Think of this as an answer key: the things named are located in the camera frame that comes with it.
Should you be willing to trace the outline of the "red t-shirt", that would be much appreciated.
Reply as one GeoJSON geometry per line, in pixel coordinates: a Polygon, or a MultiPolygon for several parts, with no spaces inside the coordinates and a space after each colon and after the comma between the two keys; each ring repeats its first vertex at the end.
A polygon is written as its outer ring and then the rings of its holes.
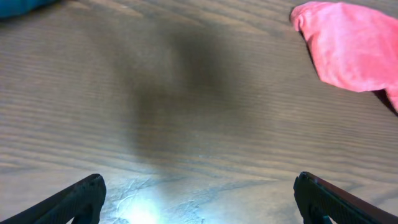
{"type": "Polygon", "coordinates": [[[384,90],[397,108],[397,18],[346,2],[310,1],[290,21],[321,81],[349,91],[384,90]]]}

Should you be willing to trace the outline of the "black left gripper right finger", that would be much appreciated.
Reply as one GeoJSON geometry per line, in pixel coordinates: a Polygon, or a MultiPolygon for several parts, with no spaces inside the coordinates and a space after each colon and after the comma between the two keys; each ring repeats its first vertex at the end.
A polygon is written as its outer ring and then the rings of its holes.
{"type": "Polygon", "coordinates": [[[397,217],[309,173],[294,182],[304,224],[397,224],[397,217]]]}

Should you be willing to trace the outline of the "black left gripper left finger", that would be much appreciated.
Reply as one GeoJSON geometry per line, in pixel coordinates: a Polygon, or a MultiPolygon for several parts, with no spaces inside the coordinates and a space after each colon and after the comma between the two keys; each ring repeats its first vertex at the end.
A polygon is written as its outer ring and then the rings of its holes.
{"type": "Polygon", "coordinates": [[[100,174],[91,174],[1,224],[98,224],[106,198],[100,174]]]}

